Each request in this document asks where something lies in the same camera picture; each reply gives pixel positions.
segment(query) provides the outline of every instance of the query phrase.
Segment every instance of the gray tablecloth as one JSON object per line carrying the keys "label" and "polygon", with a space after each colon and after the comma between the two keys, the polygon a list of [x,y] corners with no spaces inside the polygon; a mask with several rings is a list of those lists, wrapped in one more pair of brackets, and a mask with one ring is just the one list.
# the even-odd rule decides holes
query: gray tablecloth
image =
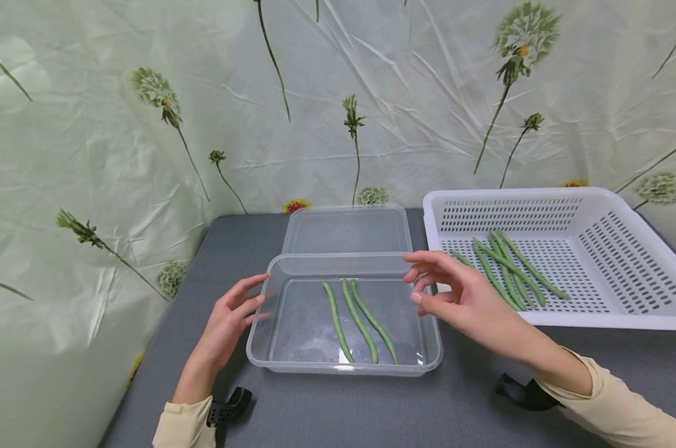
{"label": "gray tablecloth", "polygon": [[[427,248],[422,211],[408,211],[415,250]],[[238,279],[266,270],[280,254],[285,215],[224,217],[212,223],[181,291],[104,439],[107,448],[149,447],[160,412],[198,340],[214,301]],[[527,380],[521,366],[495,357],[441,324],[445,357],[421,378],[273,373],[245,357],[245,336],[214,393],[254,393],[247,419],[218,435],[235,447],[606,447],[558,411],[535,414],[493,393],[499,374]],[[544,329],[558,343],[597,359],[632,390],[676,417],[676,333]]]}

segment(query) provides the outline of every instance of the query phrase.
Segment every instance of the dandelion print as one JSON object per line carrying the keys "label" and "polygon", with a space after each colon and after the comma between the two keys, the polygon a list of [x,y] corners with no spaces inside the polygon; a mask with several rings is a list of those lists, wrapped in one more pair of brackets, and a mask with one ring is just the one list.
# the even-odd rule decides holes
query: dandelion print
{"label": "dandelion print", "polygon": [[661,164],[664,160],[668,159],[669,157],[671,157],[671,156],[674,155],[674,154],[676,154],[676,147],[675,147],[673,150],[669,151],[668,154],[667,154],[666,156],[661,157],[661,159],[659,159],[659,160],[655,161],[653,164],[651,164],[651,165],[649,166],[649,168],[647,168],[647,169],[641,171],[640,174],[634,176],[634,178],[631,179],[629,182],[626,182],[625,185],[623,185],[620,189],[617,189],[617,190],[616,190],[616,193],[617,193],[617,194],[618,194],[618,193],[621,193],[626,187],[628,187],[629,185],[635,183],[635,182],[636,182],[636,179],[638,179],[638,178],[640,178],[641,176],[643,176],[644,174],[648,173],[650,170],[654,169],[658,164]]}
{"label": "dandelion print", "polygon": [[313,205],[312,203],[308,202],[308,199],[303,198],[290,199],[290,201],[286,202],[285,205],[283,206],[283,213],[292,214],[303,208],[310,208],[312,205]]}
{"label": "dandelion print", "polygon": [[233,195],[238,199],[238,202],[241,204],[241,208],[243,208],[243,213],[248,214],[246,211],[246,208],[243,206],[243,201],[238,197],[238,193],[231,187],[231,184],[228,183],[228,180],[223,176],[223,171],[221,171],[221,162],[226,160],[226,154],[224,151],[211,151],[211,154],[208,156],[208,159],[211,161],[212,164],[216,164],[216,168],[218,169],[218,173],[221,176],[221,179],[223,179],[223,183],[226,184],[226,187],[230,189],[230,191],[233,193]]}
{"label": "dandelion print", "polygon": [[634,210],[649,202],[659,205],[676,203],[676,173],[663,171],[648,175],[641,179],[635,190],[644,201],[634,207]]}
{"label": "dandelion print", "polygon": [[365,117],[358,117],[356,108],[358,107],[358,102],[355,100],[355,94],[346,97],[343,100],[343,107],[348,113],[346,121],[343,122],[345,126],[348,127],[348,132],[350,133],[351,138],[355,141],[355,155],[358,158],[358,174],[355,176],[355,188],[353,188],[353,201],[352,205],[355,206],[355,195],[358,192],[358,181],[360,180],[360,148],[358,147],[358,128],[365,126],[363,119]]}
{"label": "dandelion print", "polygon": [[174,298],[181,287],[183,277],[186,276],[186,264],[180,261],[171,261],[157,276],[159,288],[167,297]]}
{"label": "dandelion print", "polygon": [[138,275],[142,280],[144,280],[144,282],[148,284],[151,289],[157,292],[160,297],[162,297],[167,302],[169,301],[169,299],[166,298],[162,293],[160,293],[159,290],[156,289],[154,285],[149,282],[149,280],[147,280],[143,275],[141,275],[139,271],[134,269],[133,266],[127,263],[127,261],[124,258],[122,258],[121,255],[117,254],[115,250],[107,246],[106,243],[96,235],[96,226],[92,226],[89,223],[89,221],[87,221],[86,224],[83,225],[71,213],[66,212],[64,209],[60,208],[59,213],[57,213],[57,225],[61,228],[68,228],[69,230],[73,231],[74,235],[78,237],[78,241],[80,243],[82,244],[91,243],[92,246],[96,246],[99,249],[106,250],[108,253],[115,256],[118,260],[124,263],[124,265],[126,265],[127,268],[134,271],[134,274]]}
{"label": "dandelion print", "polygon": [[479,162],[482,161],[489,134],[492,133],[494,122],[497,121],[509,89],[519,79],[519,76],[531,75],[532,69],[549,55],[554,42],[559,37],[560,20],[561,15],[556,14],[555,9],[541,4],[532,5],[530,1],[527,1],[521,6],[512,8],[498,25],[493,48],[502,57],[509,57],[509,60],[497,72],[497,79],[501,79],[504,91],[492,122],[484,135],[482,150],[475,164],[475,173],[479,169]]}
{"label": "dandelion print", "polygon": [[562,188],[589,187],[589,181],[586,180],[586,179],[573,179],[573,180],[569,180],[568,182],[564,182],[563,184],[559,185],[559,187],[562,187]]}
{"label": "dandelion print", "polygon": [[658,75],[661,72],[664,65],[666,65],[667,62],[671,59],[671,56],[674,55],[675,51],[676,51],[676,44],[674,45],[673,48],[671,48],[671,51],[668,53],[668,55],[666,56],[665,60],[661,63],[661,65],[659,65],[659,69],[657,71],[655,71],[655,74],[654,74],[654,76],[652,76],[652,79],[651,79],[652,81],[654,80],[655,76]]}
{"label": "dandelion print", "polygon": [[13,294],[17,294],[17,296],[20,296],[24,299],[27,299],[28,301],[34,302],[33,298],[27,296],[27,294],[23,293],[22,291],[19,291],[18,289],[9,286],[8,284],[4,284],[4,283],[0,282],[0,287],[2,289],[4,289],[5,291],[9,291]]}
{"label": "dandelion print", "polygon": [[368,206],[385,205],[389,198],[387,190],[382,187],[366,187],[360,192],[358,203]]}
{"label": "dandelion print", "polygon": [[162,74],[155,70],[151,70],[146,67],[139,67],[134,71],[134,74],[131,77],[131,82],[134,87],[136,95],[139,96],[141,102],[154,106],[154,108],[162,108],[162,121],[166,124],[171,124],[177,131],[178,136],[181,137],[183,142],[183,147],[186,148],[186,154],[188,154],[188,160],[191,161],[193,170],[196,171],[196,175],[199,178],[201,183],[201,188],[204,190],[206,199],[208,202],[211,202],[211,199],[208,197],[208,192],[201,179],[199,170],[196,168],[196,164],[193,163],[193,157],[191,152],[188,151],[188,145],[186,145],[186,139],[183,138],[183,132],[181,132],[181,106],[178,104],[178,98],[174,90],[169,85],[169,81],[164,78]]}
{"label": "dandelion print", "polygon": [[289,108],[289,101],[285,97],[285,84],[283,84],[283,76],[280,75],[280,69],[278,68],[278,63],[275,61],[275,55],[273,55],[271,43],[268,42],[268,34],[266,33],[266,24],[263,23],[263,8],[261,7],[261,0],[253,0],[253,1],[256,1],[256,3],[258,3],[258,20],[261,21],[261,30],[263,31],[263,39],[266,40],[266,47],[268,47],[268,54],[271,55],[271,60],[273,61],[273,67],[275,67],[275,72],[278,74],[278,80],[280,81],[280,89],[283,91],[283,103],[285,103],[285,112],[287,114],[289,114],[289,123],[290,123],[290,108]]}
{"label": "dandelion print", "polygon": [[12,82],[14,82],[14,85],[16,85],[19,90],[22,90],[22,93],[25,94],[25,97],[27,97],[27,99],[30,100],[31,103],[34,103],[34,100],[32,99],[32,97],[29,96],[29,94],[27,93],[27,90],[25,90],[25,88],[23,88],[23,86],[20,84],[20,82],[17,81],[17,79],[14,76],[12,76],[11,73],[9,73],[9,70],[7,70],[7,67],[5,67],[2,64],[2,62],[0,62],[0,70],[2,70],[2,73],[4,74],[4,76],[7,76]]}
{"label": "dandelion print", "polygon": [[539,126],[544,121],[544,117],[540,113],[531,114],[527,119],[525,119],[524,124],[522,124],[522,133],[515,143],[515,147],[512,148],[512,152],[509,153],[509,159],[507,160],[507,166],[504,166],[504,173],[502,174],[502,181],[499,183],[499,188],[502,188],[504,185],[504,178],[507,177],[507,169],[509,168],[509,163],[512,161],[512,156],[515,155],[517,146],[522,141],[522,137],[529,131],[539,131]]}

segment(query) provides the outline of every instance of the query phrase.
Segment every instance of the beige sleeve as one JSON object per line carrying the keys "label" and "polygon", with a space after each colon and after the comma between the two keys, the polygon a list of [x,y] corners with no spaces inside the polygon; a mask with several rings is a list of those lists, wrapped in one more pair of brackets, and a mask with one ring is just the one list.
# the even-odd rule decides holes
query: beige sleeve
{"label": "beige sleeve", "polygon": [[216,448],[216,429],[206,425],[206,417],[213,397],[196,404],[173,404],[164,406],[154,448]]}
{"label": "beige sleeve", "polygon": [[591,373],[591,396],[565,391],[536,378],[543,390],[564,405],[566,416],[618,448],[676,448],[674,417],[629,391],[623,381],[593,359],[573,354]]}

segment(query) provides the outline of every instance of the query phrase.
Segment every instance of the black wrist strap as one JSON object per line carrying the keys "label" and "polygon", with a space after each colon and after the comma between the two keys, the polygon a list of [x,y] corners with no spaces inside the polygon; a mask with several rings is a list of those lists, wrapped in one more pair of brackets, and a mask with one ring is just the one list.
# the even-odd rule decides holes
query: black wrist strap
{"label": "black wrist strap", "polygon": [[527,386],[522,386],[507,373],[503,373],[497,382],[497,388],[494,391],[498,395],[505,396],[518,407],[528,411],[544,412],[554,406],[563,407],[553,396],[546,393],[532,379]]}
{"label": "black wrist strap", "polygon": [[251,391],[245,390],[243,387],[237,387],[227,403],[221,403],[216,400],[212,401],[211,409],[209,409],[208,416],[206,417],[206,426],[215,428],[216,426],[225,425],[232,420],[239,419],[248,409],[252,397]]}

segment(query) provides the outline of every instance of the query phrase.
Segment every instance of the plastic container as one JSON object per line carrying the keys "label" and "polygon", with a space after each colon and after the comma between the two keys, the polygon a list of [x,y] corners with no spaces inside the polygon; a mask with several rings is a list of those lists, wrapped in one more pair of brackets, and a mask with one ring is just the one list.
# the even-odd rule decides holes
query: plastic container
{"label": "plastic container", "polygon": [[676,254],[608,190],[431,192],[423,208],[431,250],[457,250],[479,267],[471,240],[500,228],[572,296],[546,293],[546,308],[521,313],[531,324],[676,330]]}
{"label": "plastic container", "polygon": [[398,206],[303,209],[290,216],[283,254],[411,253]]}
{"label": "plastic container", "polygon": [[[251,327],[246,353],[251,363],[274,372],[422,376],[440,364],[442,341],[432,316],[418,317],[412,285],[402,281],[410,267],[402,253],[283,254],[271,261],[263,285],[266,302]],[[372,364],[367,343],[343,297],[341,280],[355,279],[363,302],[390,335],[398,365],[383,339],[358,309],[379,354]],[[354,364],[341,351],[322,282],[332,288],[338,317]]]}

